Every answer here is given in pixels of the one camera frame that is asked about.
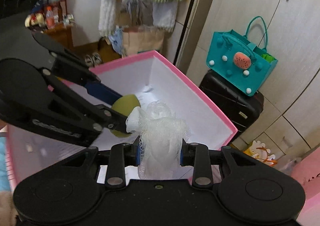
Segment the metal bolt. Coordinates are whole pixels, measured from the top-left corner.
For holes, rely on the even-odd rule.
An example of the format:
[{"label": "metal bolt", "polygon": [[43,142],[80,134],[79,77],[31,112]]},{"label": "metal bolt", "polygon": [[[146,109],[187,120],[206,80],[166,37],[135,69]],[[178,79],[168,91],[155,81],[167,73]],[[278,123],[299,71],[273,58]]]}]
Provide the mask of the metal bolt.
[{"label": "metal bolt", "polygon": [[208,185],[211,183],[211,180],[207,177],[199,177],[195,180],[198,185]]},{"label": "metal bolt", "polygon": [[108,116],[108,117],[111,117],[111,112],[108,111],[108,110],[105,110],[105,111],[104,111],[104,114],[105,114],[106,116]]},{"label": "metal bolt", "polygon": [[50,76],[51,75],[51,72],[49,70],[47,70],[47,69],[43,69],[42,73],[45,74],[46,76]]},{"label": "metal bolt", "polygon": [[119,185],[122,184],[123,180],[120,177],[111,177],[107,180],[107,183],[110,185]]},{"label": "metal bolt", "polygon": [[101,125],[99,125],[98,123],[94,123],[92,125],[94,130],[97,130],[98,132],[101,132],[103,130],[103,127]]}]

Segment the plastic bottle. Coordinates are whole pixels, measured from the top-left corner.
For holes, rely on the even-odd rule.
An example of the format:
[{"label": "plastic bottle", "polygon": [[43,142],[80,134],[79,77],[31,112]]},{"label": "plastic bottle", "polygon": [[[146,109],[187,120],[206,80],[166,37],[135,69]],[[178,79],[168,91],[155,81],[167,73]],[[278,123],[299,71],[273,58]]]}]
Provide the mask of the plastic bottle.
[{"label": "plastic bottle", "polygon": [[51,6],[48,6],[47,7],[47,13],[45,15],[45,18],[47,20],[47,27],[48,29],[52,29],[54,28],[55,26],[55,23],[54,23],[54,14],[52,12],[52,8]]}]

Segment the felt handbag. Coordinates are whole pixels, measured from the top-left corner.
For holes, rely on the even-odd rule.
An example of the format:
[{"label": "felt handbag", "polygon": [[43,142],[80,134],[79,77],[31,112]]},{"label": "felt handbag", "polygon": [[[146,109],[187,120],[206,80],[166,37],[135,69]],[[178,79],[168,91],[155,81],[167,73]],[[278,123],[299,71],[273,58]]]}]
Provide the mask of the felt handbag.
[{"label": "felt handbag", "polygon": [[[251,24],[261,18],[266,34],[263,49],[248,41]],[[267,52],[268,30],[261,16],[248,25],[245,35],[234,30],[214,32],[207,65],[248,96],[253,96],[275,68],[278,60]]]}]

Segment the wooden nightstand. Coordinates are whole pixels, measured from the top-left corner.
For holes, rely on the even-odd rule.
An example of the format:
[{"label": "wooden nightstand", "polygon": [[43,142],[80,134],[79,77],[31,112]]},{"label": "wooden nightstand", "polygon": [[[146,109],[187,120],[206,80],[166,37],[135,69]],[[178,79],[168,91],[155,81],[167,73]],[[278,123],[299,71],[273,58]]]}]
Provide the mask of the wooden nightstand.
[{"label": "wooden nightstand", "polygon": [[53,29],[45,30],[44,33],[52,37],[58,43],[61,43],[64,47],[73,51],[72,27],[72,25],[65,27],[63,23],[61,23],[56,25]]}]

